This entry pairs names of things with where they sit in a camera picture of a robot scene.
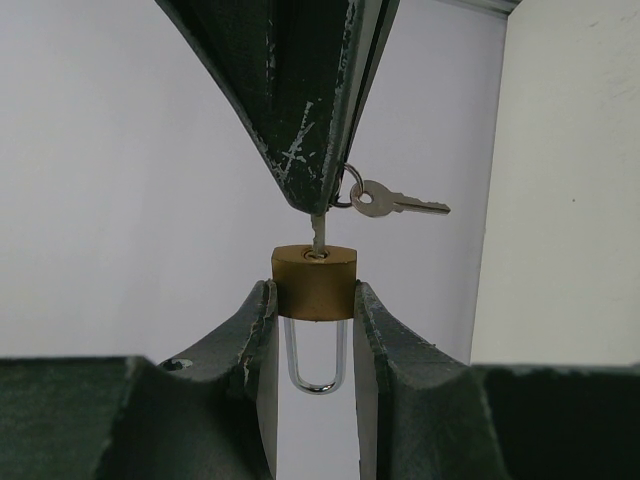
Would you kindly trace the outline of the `small brass padlock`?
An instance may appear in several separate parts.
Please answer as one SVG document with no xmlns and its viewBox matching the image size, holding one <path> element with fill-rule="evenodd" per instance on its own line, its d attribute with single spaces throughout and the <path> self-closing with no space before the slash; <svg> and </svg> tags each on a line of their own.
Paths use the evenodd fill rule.
<svg viewBox="0 0 640 480">
<path fill-rule="evenodd" d="M 354 316 L 357 251 L 327 246 L 317 254 L 310 245 L 286 245 L 273 250 L 272 280 L 277 287 L 278 315 L 284 319 L 288 374 L 293 385 L 310 395 L 328 395 L 343 384 L 346 372 L 348 321 Z M 335 374 L 326 384 L 314 384 L 300 374 L 295 323 L 336 324 Z"/>
</svg>

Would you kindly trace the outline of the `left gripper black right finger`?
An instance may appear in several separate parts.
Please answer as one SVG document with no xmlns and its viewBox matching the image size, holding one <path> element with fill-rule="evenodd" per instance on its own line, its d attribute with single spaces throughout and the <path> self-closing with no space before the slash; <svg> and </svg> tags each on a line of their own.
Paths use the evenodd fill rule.
<svg viewBox="0 0 640 480">
<path fill-rule="evenodd" d="M 465 365 L 355 290 L 364 479 L 635 479 L 637 366 Z"/>
</svg>

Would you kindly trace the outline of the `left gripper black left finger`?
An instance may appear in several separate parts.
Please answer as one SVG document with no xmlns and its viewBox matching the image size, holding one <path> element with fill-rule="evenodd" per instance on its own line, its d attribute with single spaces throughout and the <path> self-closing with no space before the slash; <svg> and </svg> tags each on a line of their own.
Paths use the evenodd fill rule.
<svg viewBox="0 0 640 480">
<path fill-rule="evenodd" d="M 272 479 L 278 318 L 270 281 L 183 352 L 5 358 L 5 479 Z"/>
</svg>

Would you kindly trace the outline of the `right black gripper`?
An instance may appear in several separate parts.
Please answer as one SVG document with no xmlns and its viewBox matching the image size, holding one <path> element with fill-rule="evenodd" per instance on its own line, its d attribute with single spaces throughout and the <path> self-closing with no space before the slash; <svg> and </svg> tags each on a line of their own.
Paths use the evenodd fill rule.
<svg viewBox="0 0 640 480">
<path fill-rule="evenodd" d="M 161 1 L 287 203 L 336 199 L 396 1 Z"/>
</svg>

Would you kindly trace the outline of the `silver key set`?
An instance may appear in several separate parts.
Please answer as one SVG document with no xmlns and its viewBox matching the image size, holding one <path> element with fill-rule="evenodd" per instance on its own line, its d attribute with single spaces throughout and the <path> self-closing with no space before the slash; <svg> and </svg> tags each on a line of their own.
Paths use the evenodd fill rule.
<svg viewBox="0 0 640 480">
<path fill-rule="evenodd" d="M 369 218 L 382 218 L 391 213 L 405 211 L 433 215 L 448 215 L 451 212 L 451 208 L 444 203 L 425 202 L 400 192 L 393 192 L 380 182 L 365 180 L 359 171 L 349 163 L 344 164 L 343 171 L 354 179 L 354 184 L 349 190 L 349 200 L 340 200 L 342 182 L 339 180 L 336 194 L 329 203 L 330 208 L 354 208 Z M 313 260 L 323 260 L 329 255 L 326 244 L 325 217 L 325 214 L 311 216 L 314 237 L 307 256 Z"/>
</svg>

